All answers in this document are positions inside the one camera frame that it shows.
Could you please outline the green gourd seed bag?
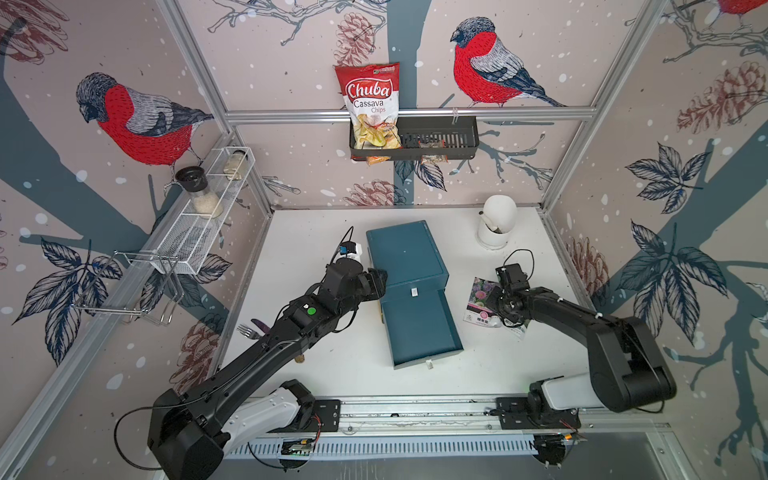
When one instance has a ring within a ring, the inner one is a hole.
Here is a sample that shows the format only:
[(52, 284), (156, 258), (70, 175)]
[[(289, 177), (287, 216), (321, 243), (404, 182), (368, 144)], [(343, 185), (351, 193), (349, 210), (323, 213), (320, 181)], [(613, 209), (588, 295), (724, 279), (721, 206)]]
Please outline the green gourd seed bag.
[(505, 323), (505, 326), (509, 328), (512, 331), (512, 333), (516, 335), (520, 340), (523, 340), (525, 338), (528, 325), (529, 325), (529, 321)]

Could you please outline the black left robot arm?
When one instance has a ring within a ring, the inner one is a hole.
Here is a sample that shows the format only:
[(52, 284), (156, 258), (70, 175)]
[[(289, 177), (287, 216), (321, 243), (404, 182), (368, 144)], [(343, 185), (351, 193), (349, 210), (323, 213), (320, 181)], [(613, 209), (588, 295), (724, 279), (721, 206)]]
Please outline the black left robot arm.
[(152, 405), (147, 447), (166, 476), (209, 478), (225, 447), (234, 444), (229, 420), (241, 405), (283, 366), (335, 332), (344, 315), (381, 299), (386, 281), (383, 270), (337, 259), (321, 282), (290, 301), (270, 331), (222, 370), (183, 394), (162, 393)]

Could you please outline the pink flower seed bag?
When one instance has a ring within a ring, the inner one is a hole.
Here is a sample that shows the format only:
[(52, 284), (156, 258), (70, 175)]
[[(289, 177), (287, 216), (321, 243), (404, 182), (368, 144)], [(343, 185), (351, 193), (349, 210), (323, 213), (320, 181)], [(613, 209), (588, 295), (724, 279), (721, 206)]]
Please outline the pink flower seed bag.
[(488, 306), (488, 298), (497, 283), (476, 277), (473, 281), (463, 321), (484, 328), (502, 327), (501, 319)]

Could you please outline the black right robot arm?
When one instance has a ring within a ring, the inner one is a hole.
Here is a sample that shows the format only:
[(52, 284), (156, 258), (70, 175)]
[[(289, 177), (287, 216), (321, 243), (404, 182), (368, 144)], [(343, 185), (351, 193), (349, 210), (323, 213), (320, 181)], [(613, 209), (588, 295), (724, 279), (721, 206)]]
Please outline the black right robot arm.
[(642, 320), (605, 316), (526, 283), (517, 289), (497, 286), (488, 300), (504, 322), (548, 325), (581, 343), (588, 357), (583, 375), (537, 381), (524, 397), (497, 398), (493, 413), (502, 428), (577, 429), (580, 409), (604, 407), (621, 413), (664, 405), (676, 396), (674, 377)]

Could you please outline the teal drawer cabinet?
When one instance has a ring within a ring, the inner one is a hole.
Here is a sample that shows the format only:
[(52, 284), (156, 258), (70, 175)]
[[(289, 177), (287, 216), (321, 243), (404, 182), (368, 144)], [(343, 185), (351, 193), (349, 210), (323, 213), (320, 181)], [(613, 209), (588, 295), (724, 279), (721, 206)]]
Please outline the teal drawer cabinet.
[(387, 273), (380, 299), (395, 369), (463, 351), (445, 290), (449, 272), (426, 221), (366, 232), (372, 266)]

